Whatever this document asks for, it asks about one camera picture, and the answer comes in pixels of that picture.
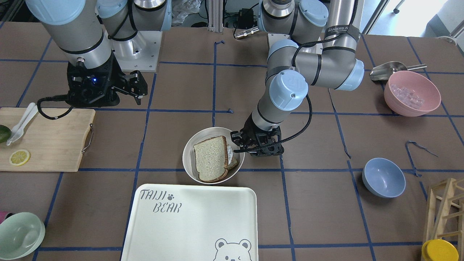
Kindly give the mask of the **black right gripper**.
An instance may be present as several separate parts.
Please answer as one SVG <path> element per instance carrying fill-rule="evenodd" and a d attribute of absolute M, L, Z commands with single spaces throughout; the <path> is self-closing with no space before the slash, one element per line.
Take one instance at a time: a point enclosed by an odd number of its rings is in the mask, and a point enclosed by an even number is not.
<path fill-rule="evenodd" d="M 118 93 L 132 96 L 140 101 L 148 93 L 148 85 L 140 71 L 124 74 L 115 55 L 93 69 L 85 63 L 67 65 L 69 91 L 66 103 L 76 108 L 116 106 L 120 103 Z"/>

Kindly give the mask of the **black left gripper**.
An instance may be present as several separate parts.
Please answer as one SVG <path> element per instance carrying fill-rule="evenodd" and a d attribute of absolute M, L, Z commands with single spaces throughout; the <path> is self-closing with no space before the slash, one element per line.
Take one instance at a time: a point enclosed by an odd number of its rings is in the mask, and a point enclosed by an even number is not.
<path fill-rule="evenodd" d="M 285 149 L 282 144 L 275 144 L 281 138 L 280 127 L 272 128 L 271 131 L 262 130 L 253 122 L 252 118 L 245 121 L 245 125 L 239 131 L 231 132 L 231 140 L 240 147 L 240 150 L 256 149 L 250 151 L 251 156 L 279 156 Z"/>

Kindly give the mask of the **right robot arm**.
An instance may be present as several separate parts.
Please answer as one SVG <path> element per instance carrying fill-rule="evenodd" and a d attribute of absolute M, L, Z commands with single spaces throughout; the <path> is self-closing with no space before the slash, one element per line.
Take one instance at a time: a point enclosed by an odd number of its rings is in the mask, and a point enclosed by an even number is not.
<path fill-rule="evenodd" d="M 75 108 L 116 106 L 118 94 L 137 105 L 148 85 L 137 69 L 123 72 L 121 61 L 151 57 L 143 31 L 167 31 L 172 25 L 170 0 L 27 0 L 68 59 L 65 95 L 49 98 Z"/>

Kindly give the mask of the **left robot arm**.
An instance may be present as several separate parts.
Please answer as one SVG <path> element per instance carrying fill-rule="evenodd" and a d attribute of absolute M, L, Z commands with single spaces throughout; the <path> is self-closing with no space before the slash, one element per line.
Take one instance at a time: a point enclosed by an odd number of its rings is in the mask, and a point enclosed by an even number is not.
<path fill-rule="evenodd" d="M 363 0 L 261 0 L 258 28 L 286 34 L 270 46 L 265 92 L 231 139 L 237 153 L 256 157 L 283 154 L 280 124 L 303 100 L 310 102 L 310 86 L 353 91 L 364 75 L 364 63 L 355 58 L 361 38 Z"/>

